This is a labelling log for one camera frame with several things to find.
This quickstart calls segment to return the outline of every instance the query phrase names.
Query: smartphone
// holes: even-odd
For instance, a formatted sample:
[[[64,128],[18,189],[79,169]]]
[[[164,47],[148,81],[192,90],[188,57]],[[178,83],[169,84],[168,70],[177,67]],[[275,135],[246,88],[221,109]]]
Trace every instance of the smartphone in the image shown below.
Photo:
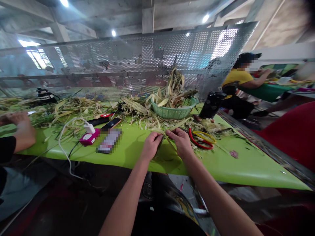
[[[118,125],[121,122],[121,119],[114,118],[110,122],[108,122],[106,125],[104,125],[101,130],[107,130],[110,128],[114,128],[116,125]]]
[[[104,153],[108,154],[111,153],[113,148],[115,147],[116,143],[118,142],[118,139],[120,138],[122,131],[121,129],[107,129],[107,131],[104,131],[107,133],[106,138],[101,142],[101,144],[98,146],[96,151],[98,153]]]
[[[109,117],[100,117],[98,119],[89,120],[88,122],[93,126],[97,126],[109,122]]]

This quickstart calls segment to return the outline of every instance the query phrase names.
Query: black cap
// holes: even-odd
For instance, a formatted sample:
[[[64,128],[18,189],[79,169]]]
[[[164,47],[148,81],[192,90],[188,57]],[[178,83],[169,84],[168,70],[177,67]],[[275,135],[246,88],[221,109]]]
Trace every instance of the black cap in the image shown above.
[[[239,68],[242,64],[251,63],[262,56],[262,53],[253,54],[251,52],[245,52],[239,55],[233,68]]]

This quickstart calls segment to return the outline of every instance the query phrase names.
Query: green table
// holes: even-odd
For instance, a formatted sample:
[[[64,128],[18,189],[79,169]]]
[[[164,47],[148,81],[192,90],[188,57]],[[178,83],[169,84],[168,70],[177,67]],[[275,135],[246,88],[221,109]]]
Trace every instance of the green table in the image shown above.
[[[218,123],[231,127],[218,115],[214,119]],[[122,128],[123,133],[113,153],[96,153],[96,148],[102,140],[102,137],[100,137],[91,146],[84,147],[79,144],[74,149],[71,160],[133,168],[150,130],[145,130],[144,128],[141,130],[137,124],[129,125],[127,123],[117,128]],[[52,131],[53,129],[51,128],[38,129],[37,143],[31,148],[22,151],[21,154],[37,156],[47,148],[53,147],[42,156],[53,159],[66,159],[60,147],[56,146],[57,141],[54,137],[51,137],[47,143],[43,143],[43,140],[50,136]],[[15,127],[13,125],[1,127],[0,137],[9,136],[14,132]],[[74,147],[76,141],[73,139],[62,143],[67,153]],[[221,148],[215,146],[214,152],[210,150],[200,151],[203,164],[216,180],[240,185],[311,190],[268,155],[256,146],[246,143],[245,140],[236,137],[224,137],[217,142]],[[229,154],[232,150],[238,152],[238,159]],[[149,171],[187,175],[182,160],[166,140],[163,141],[160,147],[158,158],[150,163]]]
[[[288,90],[292,90],[291,87],[285,87],[281,85],[271,85],[271,84],[263,84],[259,88],[249,89],[240,87],[240,90],[253,95],[254,97],[260,98],[267,102],[274,102],[277,97]]]

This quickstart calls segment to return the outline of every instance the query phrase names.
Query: metal mesh panel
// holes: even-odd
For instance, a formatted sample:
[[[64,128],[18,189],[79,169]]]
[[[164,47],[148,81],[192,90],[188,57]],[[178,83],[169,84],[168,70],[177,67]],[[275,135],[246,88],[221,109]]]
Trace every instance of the metal mesh panel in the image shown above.
[[[3,49],[0,86],[12,95],[46,87],[58,95],[82,89],[79,96],[119,100],[164,87],[177,65],[185,90],[197,88],[204,98],[221,86],[256,24]]]

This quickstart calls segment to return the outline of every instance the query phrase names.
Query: black thermos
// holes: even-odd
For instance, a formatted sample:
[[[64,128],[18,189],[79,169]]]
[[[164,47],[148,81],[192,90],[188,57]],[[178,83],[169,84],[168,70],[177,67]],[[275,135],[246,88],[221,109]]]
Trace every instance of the black thermos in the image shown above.
[[[222,92],[210,92],[207,100],[204,102],[203,108],[199,114],[201,118],[212,119],[219,108],[221,107],[223,100],[226,97],[226,93]]]
[[[57,102],[54,95],[46,89],[38,88],[36,90],[36,92],[37,92],[37,97],[39,98],[41,103],[55,103],[55,102]]]

